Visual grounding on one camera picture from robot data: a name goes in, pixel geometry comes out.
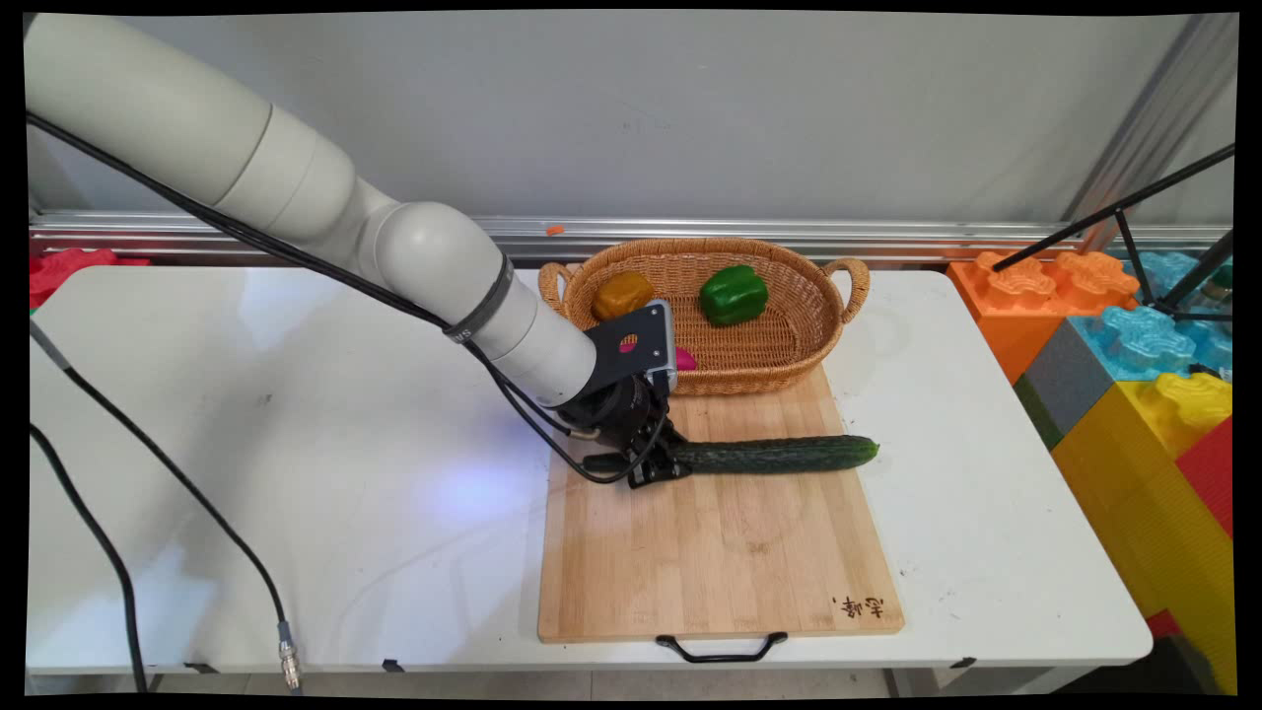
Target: wicker basket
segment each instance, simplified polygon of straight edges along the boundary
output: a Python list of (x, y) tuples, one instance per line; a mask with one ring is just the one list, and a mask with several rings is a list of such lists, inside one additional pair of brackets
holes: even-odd
[[(753, 320), (714, 327), (700, 309), (699, 293), (719, 269), (748, 264), (767, 282), (767, 308)], [(829, 274), (851, 272), (849, 304)], [(560, 264), (539, 270), (539, 291), (579, 328), (592, 315), (596, 289), (622, 271), (637, 271), (665, 298), (675, 315), (675, 344), (697, 359), (679, 373), (675, 395), (746, 395), (789, 387), (811, 371), (837, 344), (868, 291), (868, 270), (857, 259), (838, 259), (823, 269), (774, 243), (753, 238), (649, 238), (604, 248), (573, 274)], [(557, 291), (565, 280), (565, 295)]]

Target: yellow bell pepper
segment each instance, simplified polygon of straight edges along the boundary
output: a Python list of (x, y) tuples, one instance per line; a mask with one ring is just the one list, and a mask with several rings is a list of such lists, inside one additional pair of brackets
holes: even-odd
[(612, 320), (652, 300), (652, 284), (635, 271), (622, 271), (596, 289), (592, 314), (598, 320)]

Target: basket handle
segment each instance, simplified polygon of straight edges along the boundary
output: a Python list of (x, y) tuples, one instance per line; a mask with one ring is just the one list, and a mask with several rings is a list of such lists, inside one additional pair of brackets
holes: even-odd
[(851, 272), (851, 296), (846, 303), (846, 309), (842, 310), (842, 323), (848, 323), (854, 319), (854, 315), (859, 313), (859, 308), (863, 306), (863, 301), (867, 300), (867, 291), (872, 286), (872, 280), (868, 277), (867, 264), (858, 259), (847, 257), (832, 261), (824, 266), (824, 272), (830, 276), (837, 269)]
[(549, 261), (539, 269), (539, 295), (543, 296), (544, 303), (551, 305), (551, 309), (562, 315), (565, 314), (565, 309), (562, 305), (562, 294), (557, 290), (557, 276), (560, 276), (560, 280), (569, 286), (569, 276), (572, 275), (569, 269), (555, 261)]

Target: toy building block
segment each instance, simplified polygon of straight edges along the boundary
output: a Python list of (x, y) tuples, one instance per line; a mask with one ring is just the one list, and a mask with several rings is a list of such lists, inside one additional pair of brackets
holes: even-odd
[(1056, 328), (1026, 378), (1061, 433), (1090, 410), (1114, 382), (1186, 376), (1196, 343), (1174, 318), (1147, 306), (1108, 306), (1099, 317), (1070, 317)]
[(1227, 537), (1235, 537), (1232, 525), (1232, 419), (1214, 428), (1175, 462), (1188, 484), (1200, 498)]
[(1059, 253), (1050, 264), (1026, 259), (994, 272), (1010, 253), (986, 251), (973, 262), (946, 267), (1008, 385), (1016, 385), (1066, 315), (1137, 305), (1131, 295), (1138, 281), (1107, 253)]
[[(1179, 387), (1159, 392), (1156, 383), (1118, 383), (1056, 445), (1053, 459), (1141, 614), (1169, 609), (1210, 661), (1217, 682), (1234, 692), (1233, 542), (1175, 464), (1169, 428), (1155, 429), (1145, 417), (1143, 388), (1148, 400), (1186, 396)], [(1204, 397), (1196, 390), (1189, 400)], [(1169, 416), (1165, 402), (1152, 409)]]
[(1061, 252), (1045, 270), (1056, 281), (1056, 295), (1075, 315), (1126, 305), (1140, 288), (1138, 279), (1122, 270), (1122, 261), (1102, 251)]
[(1198, 363), (1214, 371), (1232, 370), (1232, 335), (1212, 320), (1179, 320), (1175, 329), (1196, 343)]
[(1152, 382), (1118, 383), (1171, 459), (1182, 457), (1232, 416), (1232, 386), (1205, 373), (1170, 373)]
[(1034, 391), (1025, 376), (1017, 378), (1012, 390), (1017, 393), (1021, 406), (1025, 407), (1026, 416), (1034, 422), (1034, 429), (1039, 433), (1042, 445), (1047, 448), (1047, 451), (1051, 451), (1065, 435), (1056, 429), (1056, 424), (1051, 421), (1051, 414), (1047, 412), (1047, 407), (1039, 400), (1039, 393)]
[[(1233, 260), (1234, 257), (1229, 256), (1224, 265)], [(1148, 286), (1153, 295), (1160, 296), (1174, 288), (1179, 279), (1188, 275), (1188, 271), (1193, 270), (1196, 259), (1179, 251), (1140, 251), (1140, 262), (1143, 264), (1143, 272), (1148, 276)], [(1122, 270), (1128, 275), (1135, 274), (1135, 266), (1131, 265), (1129, 260), (1123, 264)]]

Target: green bell pepper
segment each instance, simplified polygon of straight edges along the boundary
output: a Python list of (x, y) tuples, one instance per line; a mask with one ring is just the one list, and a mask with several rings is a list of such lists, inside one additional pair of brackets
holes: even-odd
[(716, 325), (752, 320), (766, 306), (767, 284), (745, 264), (718, 271), (702, 286), (702, 310)]

